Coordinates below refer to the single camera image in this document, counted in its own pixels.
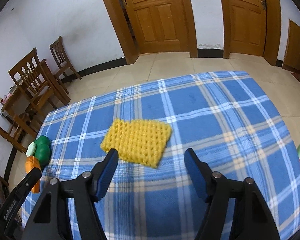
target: wooden chair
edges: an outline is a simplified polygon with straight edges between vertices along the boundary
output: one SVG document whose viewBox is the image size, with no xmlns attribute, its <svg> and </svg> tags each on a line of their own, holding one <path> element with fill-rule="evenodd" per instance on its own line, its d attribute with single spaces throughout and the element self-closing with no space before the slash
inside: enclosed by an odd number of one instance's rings
<svg viewBox="0 0 300 240">
<path fill-rule="evenodd" d="M 20 89 L 21 93 L 30 103 L 26 112 L 39 113 L 45 117 L 45 114 L 42 112 L 42 107 L 46 102 L 49 102 L 57 109 L 50 99 L 52 95 L 57 96 L 64 105 L 68 105 L 67 100 L 61 96 L 46 76 L 38 59 L 36 48 L 20 60 L 8 73 L 18 89 Z"/>
<path fill-rule="evenodd" d="M 27 149 L 23 147 L 21 143 L 18 143 L 18 139 L 21 135 L 21 132 L 22 128 L 19 125 L 15 125 L 15 123 L 13 123 L 10 126 L 7 132 L 0 127 L 0 135 L 3 138 L 5 138 L 9 143 L 11 143 L 14 147 L 16 147 L 18 151 L 26 153 Z"/>
<path fill-rule="evenodd" d="M 81 79 L 82 77 L 78 74 L 78 72 L 74 69 L 72 66 L 65 49 L 63 48 L 62 45 L 62 37 L 59 36 L 59 38 L 50 45 L 50 50 L 53 55 L 54 60 L 56 61 L 59 70 L 57 73 L 54 74 L 54 77 L 56 80 L 58 80 L 58 83 L 62 86 L 62 88 L 66 91 L 67 94 L 69 94 L 69 91 L 66 89 L 65 85 L 63 82 L 60 80 L 60 75 L 63 74 L 66 78 L 68 77 L 65 71 L 70 68 L 72 72 L 79 78 Z"/>
</svg>

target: tiled floor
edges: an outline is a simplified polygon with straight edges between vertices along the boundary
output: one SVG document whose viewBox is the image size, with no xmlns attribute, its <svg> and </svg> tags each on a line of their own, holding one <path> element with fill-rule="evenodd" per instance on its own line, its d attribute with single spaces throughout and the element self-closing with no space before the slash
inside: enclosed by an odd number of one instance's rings
<svg viewBox="0 0 300 240">
<path fill-rule="evenodd" d="M 97 72 L 68 84 L 71 102 L 118 88 L 161 78 L 220 70 L 243 70 L 254 78 L 277 107 L 295 145 L 300 144 L 300 83 L 290 72 L 273 67 L 262 57 L 230 54 L 230 59 L 190 58 L 187 52 L 142 55 L 135 64 Z M 31 138 L 26 137 L 27 145 Z M 10 188 L 24 177 L 25 155 L 18 153 L 10 175 Z"/>
</svg>

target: black baseboard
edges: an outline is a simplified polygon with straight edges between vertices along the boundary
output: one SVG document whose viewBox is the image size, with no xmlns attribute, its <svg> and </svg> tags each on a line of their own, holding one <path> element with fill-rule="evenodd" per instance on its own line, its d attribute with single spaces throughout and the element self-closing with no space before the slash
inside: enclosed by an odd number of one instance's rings
<svg viewBox="0 0 300 240">
<path fill-rule="evenodd" d="M 84 70 L 79 71 L 78 73 L 80 76 L 84 77 L 86 75 L 90 75 L 90 74 L 93 74 L 93 73 L 96 73 L 96 72 L 99 72 L 102 70 L 106 70 L 106 69 L 110 69 L 110 68 L 114 68 L 114 67 L 120 67 L 120 66 L 124 66 L 124 65 L 127 65 L 127 61 L 123 57 L 123 58 L 111 60 L 111 61 L 108 61 L 105 63 L 101 63 L 101 64 L 95 65 L 93 67 L 86 68 Z M 77 79 L 77 76 L 75 74 L 71 74 L 70 76 L 63 78 L 61 81 L 63 83 L 67 83 L 67 82 L 70 82 L 75 79 Z"/>
<path fill-rule="evenodd" d="M 198 49 L 198 57 L 223 58 L 223 49 Z"/>
<path fill-rule="evenodd" d="M 282 67 L 282 64 L 283 64 L 283 60 L 277 59 L 277 62 L 275 63 L 275 65 L 276 65 L 277 67 Z"/>
</svg>

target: door panel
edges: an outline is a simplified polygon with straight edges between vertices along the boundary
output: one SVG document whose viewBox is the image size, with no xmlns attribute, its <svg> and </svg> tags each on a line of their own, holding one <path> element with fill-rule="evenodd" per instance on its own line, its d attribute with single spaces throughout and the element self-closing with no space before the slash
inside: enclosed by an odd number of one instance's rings
<svg viewBox="0 0 300 240">
<path fill-rule="evenodd" d="M 140 53 L 188 51 L 181 0 L 124 0 Z"/>
<path fill-rule="evenodd" d="M 262 0 L 229 0 L 230 52 L 263 56 L 266 10 Z"/>
<path fill-rule="evenodd" d="M 282 68 L 300 74 L 300 26 L 291 20 Z"/>
</svg>

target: wooden table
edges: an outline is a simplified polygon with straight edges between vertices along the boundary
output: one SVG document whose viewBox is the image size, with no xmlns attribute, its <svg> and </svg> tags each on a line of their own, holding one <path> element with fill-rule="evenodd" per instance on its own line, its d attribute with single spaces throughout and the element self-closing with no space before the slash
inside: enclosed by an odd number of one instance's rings
<svg viewBox="0 0 300 240">
<path fill-rule="evenodd" d="M 50 82 L 54 86 L 54 88 L 61 94 L 61 96 L 69 103 L 70 98 L 66 94 L 66 92 L 63 90 L 63 88 L 59 85 L 59 83 L 56 81 L 56 79 L 53 77 L 53 74 L 51 73 L 50 69 L 48 68 L 48 65 L 46 63 L 46 59 L 42 60 L 40 62 L 45 74 L 49 78 Z M 22 109 L 18 109 L 19 111 L 15 110 L 15 105 L 18 101 L 23 100 L 26 103 L 22 105 Z M 37 133 L 30 128 L 24 120 L 22 120 L 19 115 L 22 114 L 26 108 L 29 105 L 29 101 L 26 100 L 26 97 L 21 93 L 20 89 L 16 87 L 13 94 L 8 98 L 8 100 L 4 103 L 4 105 L 1 108 L 1 115 L 6 117 L 9 121 L 13 120 L 16 122 L 17 125 L 19 125 L 23 130 L 26 131 L 29 135 L 31 135 L 33 138 L 36 138 Z"/>
</svg>

